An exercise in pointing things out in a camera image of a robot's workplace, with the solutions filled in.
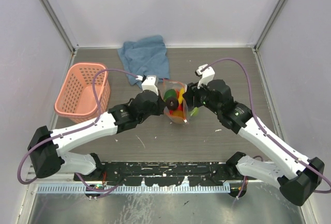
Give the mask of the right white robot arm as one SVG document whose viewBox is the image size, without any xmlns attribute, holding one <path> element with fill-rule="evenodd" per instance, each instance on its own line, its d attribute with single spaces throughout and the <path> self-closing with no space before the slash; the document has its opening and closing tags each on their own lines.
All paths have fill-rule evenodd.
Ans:
<svg viewBox="0 0 331 224">
<path fill-rule="evenodd" d="M 233 99 L 224 80 L 212 80 L 206 85 L 190 83 L 183 98 L 189 107 L 208 108 L 223 127 L 251 142 L 273 161 L 273 164 L 255 161 L 236 152 L 227 160 L 230 178 L 254 177 L 278 188 L 296 206 L 304 205 L 320 185 L 324 162 L 318 157 L 308 158 L 287 145 L 255 117 L 249 107 Z"/>
</svg>

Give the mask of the clear orange zip bag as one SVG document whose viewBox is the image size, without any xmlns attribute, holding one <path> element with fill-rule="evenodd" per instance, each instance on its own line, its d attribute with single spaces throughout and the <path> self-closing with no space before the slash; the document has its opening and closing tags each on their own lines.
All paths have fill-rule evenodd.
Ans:
<svg viewBox="0 0 331 224">
<path fill-rule="evenodd" d="M 165 102 L 164 114 L 170 118 L 171 122 L 186 125 L 192 117 L 199 113 L 197 107 L 188 107 L 183 94 L 186 92 L 187 85 L 179 82 L 164 79 L 160 90 L 161 97 Z"/>
</svg>

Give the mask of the dark brown fruit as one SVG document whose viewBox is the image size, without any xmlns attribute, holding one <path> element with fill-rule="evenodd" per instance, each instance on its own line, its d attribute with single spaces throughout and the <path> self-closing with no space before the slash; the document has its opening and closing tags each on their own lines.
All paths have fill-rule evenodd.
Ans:
<svg viewBox="0 0 331 224">
<path fill-rule="evenodd" d="M 168 98 L 165 101 L 166 107 L 168 108 L 168 110 L 177 110 L 179 107 L 179 103 L 178 100 L 175 98 Z"/>
</svg>

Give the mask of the red yellow mango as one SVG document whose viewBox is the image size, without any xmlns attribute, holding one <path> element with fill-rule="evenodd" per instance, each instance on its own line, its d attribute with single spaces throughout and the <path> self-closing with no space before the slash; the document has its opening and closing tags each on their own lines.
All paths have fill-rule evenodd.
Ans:
<svg viewBox="0 0 331 224">
<path fill-rule="evenodd" d="M 184 112 L 183 112 L 183 110 L 179 110 L 179 109 L 177 109 L 177 110 L 170 110 L 169 111 L 169 114 L 173 118 L 184 118 Z"/>
</svg>

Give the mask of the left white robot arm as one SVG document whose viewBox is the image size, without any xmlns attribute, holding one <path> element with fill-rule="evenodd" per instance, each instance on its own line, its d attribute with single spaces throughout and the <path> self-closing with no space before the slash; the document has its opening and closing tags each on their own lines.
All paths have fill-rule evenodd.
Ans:
<svg viewBox="0 0 331 224">
<path fill-rule="evenodd" d="M 94 118 L 62 129 L 37 128 L 28 155 L 37 178 L 47 178 L 59 171 L 86 175 L 92 181 L 103 176 L 103 167 L 94 154 L 80 155 L 72 150 L 90 141 L 136 128 L 150 116 L 160 116 L 166 104 L 159 94 L 143 91 L 128 103 L 118 104 Z"/>
</svg>

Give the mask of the green fruit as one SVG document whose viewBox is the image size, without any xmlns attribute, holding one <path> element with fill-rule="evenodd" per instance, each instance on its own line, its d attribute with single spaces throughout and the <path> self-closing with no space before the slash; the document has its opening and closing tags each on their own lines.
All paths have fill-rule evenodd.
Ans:
<svg viewBox="0 0 331 224">
<path fill-rule="evenodd" d="M 163 96 L 163 100 L 166 101 L 168 98 L 175 98 L 177 99 L 177 92 L 175 89 L 169 89 L 165 92 Z"/>
</svg>

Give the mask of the green apple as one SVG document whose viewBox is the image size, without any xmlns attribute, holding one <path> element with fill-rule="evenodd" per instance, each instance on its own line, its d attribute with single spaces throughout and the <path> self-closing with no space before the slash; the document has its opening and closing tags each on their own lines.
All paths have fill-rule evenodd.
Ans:
<svg viewBox="0 0 331 224">
<path fill-rule="evenodd" d="M 191 112 L 190 112 L 190 116 L 197 116 L 199 113 L 199 108 L 195 107 Z"/>
</svg>

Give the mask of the yellow pear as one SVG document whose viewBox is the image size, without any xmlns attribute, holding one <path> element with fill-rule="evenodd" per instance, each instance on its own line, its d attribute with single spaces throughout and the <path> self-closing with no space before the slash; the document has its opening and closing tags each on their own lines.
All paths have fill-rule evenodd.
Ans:
<svg viewBox="0 0 331 224">
<path fill-rule="evenodd" d="M 177 98 L 179 105 L 181 105 L 184 102 L 184 93 L 185 93 L 185 89 L 181 88 L 179 90 L 178 98 Z"/>
</svg>

